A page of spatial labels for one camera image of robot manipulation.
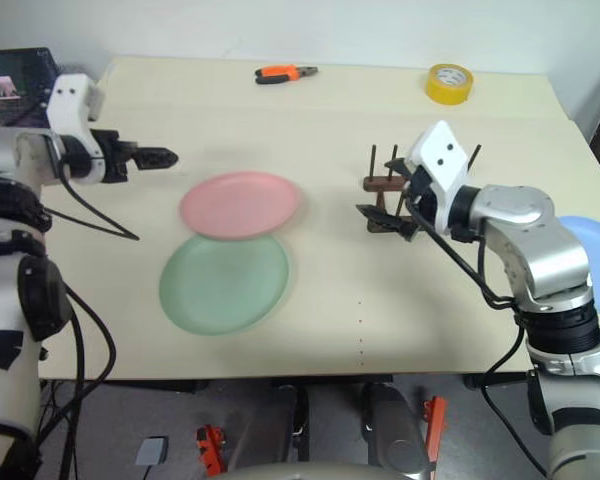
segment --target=gray floor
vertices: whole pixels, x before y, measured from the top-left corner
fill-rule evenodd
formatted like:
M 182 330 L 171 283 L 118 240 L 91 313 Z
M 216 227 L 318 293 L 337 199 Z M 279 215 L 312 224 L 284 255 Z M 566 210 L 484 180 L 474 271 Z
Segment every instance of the gray floor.
M 438 480 L 540 479 L 520 453 L 479 392 L 467 390 L 457 375 L 399 375 L 394 383 L 415 406 L 422 395 L 441 395 L 449 401 L 448 429 L 438 464 Z M 78 435 L 79 478 L 87 480 L 138 479 L 143 467 L 134 465 L 145 437 L 167 435 L 169 452 L 148 480 L 204 478 L 198 463 L 196 429 L 205 423 L 225 428 L 230 455 L 266 380 L 218 380 L 195 395 L 118 386 L 103 386 L 85 402 Z M 67 399 L 73 386 L 64 384 L 58 395 Z M 311 456 L 313 460 L 366 463 L 358 412 L 359 385 L 309 387 Z M 519 430 L 531 451 L 544 464 L 548 441 L 529 419 L 524 385 L 491 389 L 494 399 Z M 64 441 L 59 428 L 44 445 L 45 463 L 37 479 L 55 479 Z

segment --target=white wall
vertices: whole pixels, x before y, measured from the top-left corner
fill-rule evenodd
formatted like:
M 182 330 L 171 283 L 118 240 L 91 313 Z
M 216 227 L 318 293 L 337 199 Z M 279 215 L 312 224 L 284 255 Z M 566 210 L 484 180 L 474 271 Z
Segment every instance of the white wall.
M 545 73 L 585 136 L 600 117 L 600 0 L 0 0 L 0 48 L 99 76 L 115 54 Z

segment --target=orange pliers handle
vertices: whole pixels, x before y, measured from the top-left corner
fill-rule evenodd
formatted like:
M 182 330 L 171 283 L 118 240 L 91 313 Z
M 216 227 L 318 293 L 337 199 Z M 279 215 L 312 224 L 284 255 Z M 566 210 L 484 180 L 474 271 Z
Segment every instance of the orange pliers handle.
M 272 65 L 256 70 L 256 83 L 270 85 L 273 83 L 284 83 L 290 80 L 298 80 L 318 73 L 317 67 L 296 67 L 295 65 Z

